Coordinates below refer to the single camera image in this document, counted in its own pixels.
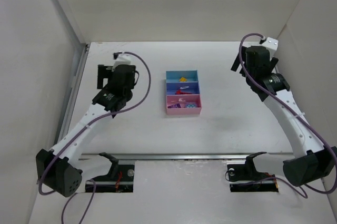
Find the purple butterfly lego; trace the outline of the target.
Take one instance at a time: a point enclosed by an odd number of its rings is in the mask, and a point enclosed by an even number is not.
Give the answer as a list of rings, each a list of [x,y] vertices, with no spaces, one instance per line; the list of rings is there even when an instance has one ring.
[[[172,109],[172,108],[182,108],[181,104],[173,104],[173,105],[169,105],[168,106],[169,109]]]

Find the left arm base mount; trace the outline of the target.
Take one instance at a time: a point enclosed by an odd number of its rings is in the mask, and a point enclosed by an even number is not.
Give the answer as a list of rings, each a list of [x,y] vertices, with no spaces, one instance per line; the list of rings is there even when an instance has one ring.
[[[118,170],[111,170],[107,175],[93,178],[96,193],[132,193],[134,190],[134,164],[119,164]]]

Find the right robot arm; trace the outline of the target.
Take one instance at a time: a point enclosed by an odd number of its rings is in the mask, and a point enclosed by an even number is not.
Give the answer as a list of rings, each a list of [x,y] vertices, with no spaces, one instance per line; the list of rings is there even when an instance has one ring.
[[[292,159],[280,160],[266,152],[252,154],[246,158],[243,179],[255,179],[258,174],[271,172],[299,187],[331,173],[336,165],[336,147],[329,146],[309,125],[293,98],[288,81],[274,72],[277,63],[270,49],[261,45],[243,46],[231,67],[232,71],[240,72],[277,119],[294,155]]]

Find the red lego brick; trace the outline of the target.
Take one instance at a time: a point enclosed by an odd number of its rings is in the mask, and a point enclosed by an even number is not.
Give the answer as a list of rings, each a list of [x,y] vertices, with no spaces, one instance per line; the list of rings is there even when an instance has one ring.
[[[181,91],[182,92],[182,95],[190,95],[191,93],[189,92],[185,92],[185,91]]]

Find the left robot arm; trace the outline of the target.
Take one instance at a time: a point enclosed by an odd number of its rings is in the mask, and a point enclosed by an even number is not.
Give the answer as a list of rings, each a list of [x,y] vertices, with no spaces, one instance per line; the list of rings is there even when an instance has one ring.
[[[64,197],[70,197],[82,182],[111,173],[116,158],[98,154],[80,160],[86,146],[120,113],[131,100],[136,67],[120,64],[110,73],[107,84],[93,98],[88,111],[76,126],[50,150],[36,155],[38,185],[46,185]]]

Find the purple lego with paw print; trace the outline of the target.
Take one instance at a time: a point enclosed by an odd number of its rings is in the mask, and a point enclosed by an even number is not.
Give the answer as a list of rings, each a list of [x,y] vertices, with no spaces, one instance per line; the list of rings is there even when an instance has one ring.
[[[197,104],[196,103],[186,103],[185,108],[197,108]]]

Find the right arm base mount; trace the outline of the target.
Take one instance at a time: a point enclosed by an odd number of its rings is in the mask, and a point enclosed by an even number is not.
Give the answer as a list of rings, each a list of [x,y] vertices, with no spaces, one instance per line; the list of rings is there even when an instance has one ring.
[[[248,168],[246,164],[228,164],[225,179],[230,183],[230,192],[279,192],[274,178],[265,172]]]

